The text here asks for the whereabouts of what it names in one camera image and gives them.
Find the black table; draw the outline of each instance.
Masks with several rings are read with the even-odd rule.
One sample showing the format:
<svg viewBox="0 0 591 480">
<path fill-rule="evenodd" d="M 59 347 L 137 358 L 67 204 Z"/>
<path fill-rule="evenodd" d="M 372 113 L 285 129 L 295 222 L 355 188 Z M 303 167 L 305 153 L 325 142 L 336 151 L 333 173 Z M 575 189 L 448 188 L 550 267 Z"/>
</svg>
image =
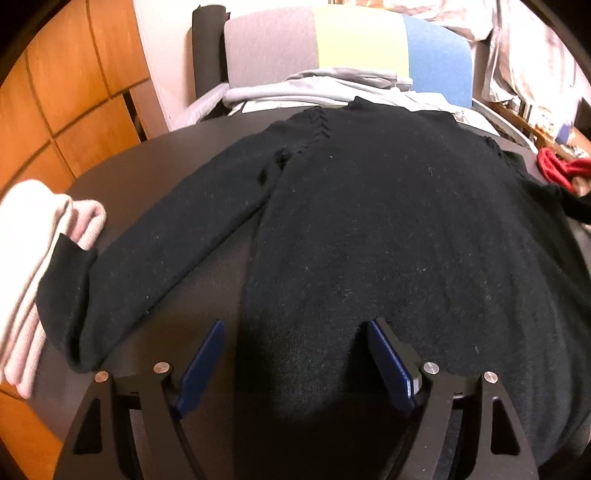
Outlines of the black table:
<svg viewBox="0 0 591 480">
<path fill-rule="evenodd" d="M 181 179 L 227 146 L 301 110 L 277 109 L 202 122 L 144 142 L 86 172 L 72 185 L 69 194 L 76 200 L 96 199 L 105 206 L 107 223 L 97 242 L 99 252 Z M 530 173 L 543 180 L 531 151 L 500 137 L 496 140 L 505 150 L 523 155 Z M 103 369 L 116 377 L 135 374 L 156 362 L 165 361 L 196 335 L 204 334 L 212 319 L 224 320 L 228 335 L 223 359 L 201 405 L 183 420 L 189 442 L 209 480 L 233 478 L 234 347 L 241 290 L 256 218 L 244 224 L 174 288 L 103 365 Z M 589 235 L 575 223 L 573 229 L 588 253 L 587 260 L 591 259 Z M 59 438 L 65 438 L 93 375 L 74 373 L 51 345 L 44 348 L 30 404 Z M 138 431 L 142 468 L 145 477 L 150 479 L 152 466 L 145 457 L 141 415 L 133 415 L 132 419 Z"/>
</svg>

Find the black sweater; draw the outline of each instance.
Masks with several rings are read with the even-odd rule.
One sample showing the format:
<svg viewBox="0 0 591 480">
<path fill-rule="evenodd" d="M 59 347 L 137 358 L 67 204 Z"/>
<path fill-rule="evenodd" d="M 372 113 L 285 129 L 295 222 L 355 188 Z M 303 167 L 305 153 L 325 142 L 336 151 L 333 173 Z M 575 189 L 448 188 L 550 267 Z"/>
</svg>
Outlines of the black sweater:
<svg viewBox="0 0 591 480">
<path fill-rule="evenodd" d="M 37 306 L 79 371 L 264 208 L 236 351 L 240 478 L 376 478 L 400 432 L 365 348 L 383 316 L 451 373 L 495 371 L 547 460 L 591 411 L 591 209 L 441 112 L 355 100 L 244 138 L 100 257 L 61 237 Z"/>
</svg>

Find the red cloth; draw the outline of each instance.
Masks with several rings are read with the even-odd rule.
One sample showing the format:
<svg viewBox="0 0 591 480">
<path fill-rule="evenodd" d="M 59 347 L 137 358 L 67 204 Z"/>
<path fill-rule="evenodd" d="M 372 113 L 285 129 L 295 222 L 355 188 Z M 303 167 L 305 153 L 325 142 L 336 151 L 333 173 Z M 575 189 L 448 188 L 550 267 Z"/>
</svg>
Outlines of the red cloth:
<svg viewBox="0 0 591 480">
<path fill-rule="evenodd" d="M 571 180 L 574 177 L 591 179 L 591 158 L 578 158 L 571 162 L 560 160 L 549 148 L 540 148 L 537 157 L 538 168 L 544 178 L 576 194 Z"/>
</svg>

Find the metal screw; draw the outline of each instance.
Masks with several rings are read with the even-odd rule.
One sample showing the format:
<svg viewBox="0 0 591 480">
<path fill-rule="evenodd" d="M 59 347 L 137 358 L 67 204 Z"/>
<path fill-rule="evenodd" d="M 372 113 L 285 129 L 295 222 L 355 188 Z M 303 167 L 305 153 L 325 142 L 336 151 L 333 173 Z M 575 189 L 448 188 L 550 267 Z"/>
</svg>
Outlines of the metal screw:
<svg viewBox="0 0 591 480">
<path fill-rule="evenodd" d="M 484 379 L 488 383 L 497 383 L 499 381 L 499 377 L 497 377 L 496 373 L 494 373 L 494 372 L 485 372 Z"/>
<path fill-rule="evenodd" d="M 109 373 L 105 372 L 104 370 L 101 370 L 100 372 L 96 373 L 95 382 L 103 383 L 103 382 L 107 381 L 108 378 L 109 378 Z"/>
<path fill-rule="evenodd" d="M 427 362 L 423 365 L 423 370 L 428 374 L 435 375 L 439 373 L 439 365 L 434 364 L 433 362 Z"/>
<path fill-rule="evenodd" d="M 165 374 L 170 369 L 170 365 L 166 362 L 158 362 L 154 365 L 154 372 L 157 374 Z"/>
</svg>

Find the folded pink towel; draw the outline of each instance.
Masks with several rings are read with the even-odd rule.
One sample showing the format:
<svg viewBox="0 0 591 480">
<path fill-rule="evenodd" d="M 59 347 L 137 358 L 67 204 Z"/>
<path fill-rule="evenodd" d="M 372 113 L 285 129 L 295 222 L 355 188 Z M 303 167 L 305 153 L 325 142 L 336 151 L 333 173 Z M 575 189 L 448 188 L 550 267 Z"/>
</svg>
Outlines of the folded pink towel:
<svg viewBox="0 0 591 480">
<path fill-rule="evenodd" d="M 77 200 L 72 204 L 72 219 L 68 236 L 84 250 L 90 249 L 99 236 L 106 220 L 104 207 L 94 200 Z M 37 307 L 33 305 L 4 367 L 7 381 L 17 388 L 23 398 L 33 392 L 33 382 L 46 335 Z"/>
</svg>

